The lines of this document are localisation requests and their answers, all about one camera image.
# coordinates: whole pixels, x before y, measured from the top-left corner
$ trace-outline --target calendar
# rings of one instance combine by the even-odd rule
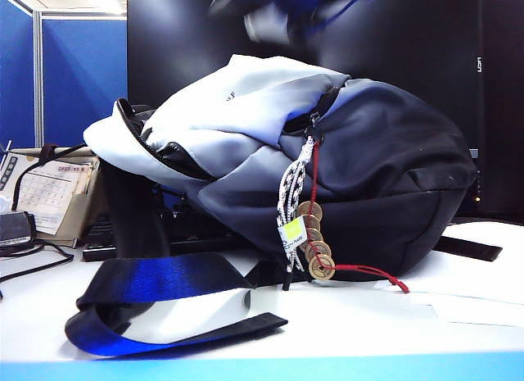
[[[8,153],[0,169],[0,195],[12,202],[16,181],[38,158]],[[27,172],[21,180],[18,211],[34,215],[36,229],[56,234],[74,193],[86,186],[90,165],[49,161]]]

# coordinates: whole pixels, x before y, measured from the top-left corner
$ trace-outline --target brass coin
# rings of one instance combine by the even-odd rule
[[[320,221],[314,215],[303,215],[306,228],[320,230]]]
[[[335,261],[333,261],[330,256],[318,254],[317,256],[311,258],[311,262],[309,263],[309,274],[311,274],[311,276],[317,280],[329,280],[335,274],[335,270],[323,267],[320,265],[320,262],[318,262],[318,259],[320,259],[324,265],[328,265],[333,268],[335,267]]]
[[[314,242],[315,240],[320,240],[320,241],[323,241],[324,238],[322,236],[322,234],[320,233],[320,231],[318,229],[315,229],[315,228],[306,228],[306,230],[308,231],[308,240],[307,242],[303,242],[299,248],[305,252],[305,249],[307,248],[308,246],[308,241],[311,240],[312,242]]]
[[[316,240],[314,242],[308,243],[308,246],[305,248],[304,250],[305,259],[308,262],[311,262],[311,258],[313,258],[317,252],[319,252],[320,254],[324,254],[326,256],[331,256],[331,248],[329,248],[328,244],[325,242]]]
[[[309,205],[311,205],[310,201],[302,202],[297,208],[296,208],[296,214],[297,215],[307,215],[309,212]],[[313,202],[313,207],[311,208],[311,214],[314,215],[318,221],[322,220],[322,207],[317,202]]]

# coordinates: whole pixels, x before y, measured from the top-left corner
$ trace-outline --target monitor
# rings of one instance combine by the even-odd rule
[[[362,0],[301,46],[251,41],[241,16],[209,16],[212,1],[128,0],[132,104],[158,107],[235,53],[292,57],[381,80],[443,111],[463,131],[480,174],[459,213],[524,215],[517,145],[524,0]],[[503,56],[502,46],[509,50]]]

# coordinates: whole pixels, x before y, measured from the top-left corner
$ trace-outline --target backpack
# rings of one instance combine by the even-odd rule
[[[414,95],[285,57],[233,56],[156,111],[126,105],[85,130],[91,149],[187,194],[283,265],[278,189],[313,116],[323,138],[316,199],[337,264],[405,273],[437,243],[477,172],[455,124]],[[308,164],[299,202],[312,178]]]

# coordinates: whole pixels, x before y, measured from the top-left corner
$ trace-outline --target backpack zipper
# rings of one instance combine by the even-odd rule
[[[341,88],[332,86],[318,100],[318,104],[311,111],[289,120],[284,125],[284,133],[294,133],[307,129],[324,116],[338,97]]]
[[[124,98],[119,98],[116,102],[116,106],[120,111],[120,114],[124,118],[124,123],[127,126],[129,132],[135,137],[135,139],[146,149],[149,154],[155,157],[160,163],[169,167],[172,170],[176,170],[181,174],[186,176],[201,179],[201,180],[216,180],[215,177],[211,176],[208,172],[203,170],[191,157],[191,155],[184,149],[180,144],[176,142],[169,142],[166,146],[170,152],[174,155],[172,156],[173,160],[165,158],[164,152],[157,152],[155,149],[150,147],[145,140],[140,137],[138,134],[143,127],[142,122],[138,123],[134,118],[133,108],[129,105],[127,100]]]

